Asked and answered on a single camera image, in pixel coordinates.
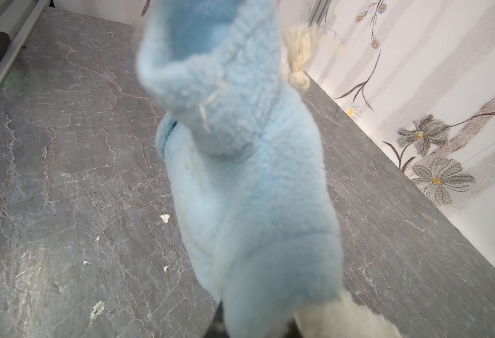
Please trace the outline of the light blue fleece hoodie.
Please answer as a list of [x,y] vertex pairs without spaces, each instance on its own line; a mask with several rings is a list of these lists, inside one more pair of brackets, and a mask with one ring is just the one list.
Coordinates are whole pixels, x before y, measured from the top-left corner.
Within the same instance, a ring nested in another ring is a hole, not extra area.
[[230,337],[338,299],[340,226],[321,136],[281,71],[275,1],[152,1],[137,78],[196,278]]

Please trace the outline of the white plush teddy bear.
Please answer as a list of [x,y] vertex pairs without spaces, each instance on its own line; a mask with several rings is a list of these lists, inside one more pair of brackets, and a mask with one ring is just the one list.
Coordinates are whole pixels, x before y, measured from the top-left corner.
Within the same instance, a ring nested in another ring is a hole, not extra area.
[[400,338],[395,324],[368,306],[355,303],[348,291],[340,299],[307,306],[295,314],[304,337],[318,338]]

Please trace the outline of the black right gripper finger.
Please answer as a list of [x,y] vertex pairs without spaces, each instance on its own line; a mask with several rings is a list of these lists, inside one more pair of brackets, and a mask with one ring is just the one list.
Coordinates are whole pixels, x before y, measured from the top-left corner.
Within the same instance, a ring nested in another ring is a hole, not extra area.
[[224,308],[223,303],[220,302],[216,313],[212,317],[212,322],[210,322],[207,328],[204,338],[229,338],[225,322],[224,322]]

